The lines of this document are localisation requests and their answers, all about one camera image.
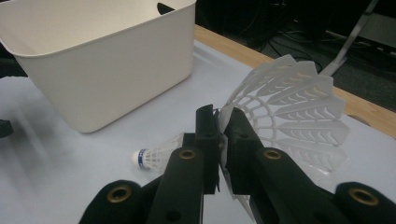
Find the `white table surface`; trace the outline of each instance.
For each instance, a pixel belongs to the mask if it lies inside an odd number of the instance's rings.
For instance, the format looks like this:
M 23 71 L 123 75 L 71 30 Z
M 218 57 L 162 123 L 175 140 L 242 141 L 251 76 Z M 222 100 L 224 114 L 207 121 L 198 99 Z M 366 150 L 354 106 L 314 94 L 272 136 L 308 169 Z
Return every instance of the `white table surface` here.
M 78 223 L 106 184 L 127 179 L 145 185 L 158 174 L 131 164 L 131 155 L 182 132 L 194 132 L 195 110 L 222 107 L 250 71 L 195 42 L 189 78 L 95 133 L 77 133 L 53 110 L 29 78 L 0 80 L 0 119 L 14 134 L 0 139 L 1 223 Z M 358 181 L 396 202 L 396 141 L 347 116 L 343 149 L 349 157 L 319 183 Z M 221 179 L 221 193 L 205 196 L 204 223 L 251 223 Z

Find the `white basket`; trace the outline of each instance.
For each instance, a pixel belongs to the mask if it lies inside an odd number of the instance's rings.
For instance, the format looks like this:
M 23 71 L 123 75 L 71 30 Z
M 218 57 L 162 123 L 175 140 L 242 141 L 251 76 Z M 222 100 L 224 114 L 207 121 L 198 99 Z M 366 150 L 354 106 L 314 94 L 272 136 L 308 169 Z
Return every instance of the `white basket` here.
M 14 0 L 0 41 L 73 129 L 89 133 L 188 77 L 195 0 Z

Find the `white shuttlecock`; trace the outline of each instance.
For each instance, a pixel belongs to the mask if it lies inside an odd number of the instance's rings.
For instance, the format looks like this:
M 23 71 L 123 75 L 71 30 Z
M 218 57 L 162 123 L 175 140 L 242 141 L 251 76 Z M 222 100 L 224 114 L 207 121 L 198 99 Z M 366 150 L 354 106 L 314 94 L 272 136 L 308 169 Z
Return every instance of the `white shuttlecock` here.
M 132 155 L 132 163 L 141 169 L 151 169 L 163 174 L 172 152 L 182 146 L 183 136 L 184 133 L 180 133 L 153 149 L 136 151 Z
M 332 172 L 347 159 L 339 146 L 349 133 L 339 120 L 345 102 L 332 93 L 332 77 L 313 62 L 287 55 L 253 69 L 220 111 L 225 130 L 233 107 L 242 109 L 265 147 L 277 147 L 297 163 Z

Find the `wooden surface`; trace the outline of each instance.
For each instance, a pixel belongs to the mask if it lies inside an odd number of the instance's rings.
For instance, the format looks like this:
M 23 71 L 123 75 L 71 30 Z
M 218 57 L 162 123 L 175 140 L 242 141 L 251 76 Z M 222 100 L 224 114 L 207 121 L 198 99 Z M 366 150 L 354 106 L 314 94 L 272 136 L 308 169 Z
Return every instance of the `wooden surface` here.
M 195 39 L 251 67 L 273 60 L 200 26 L 195 26 Z M 396 113 L 336 87 L 334 93 L 346 101 L 345 114 L 396 138 Z

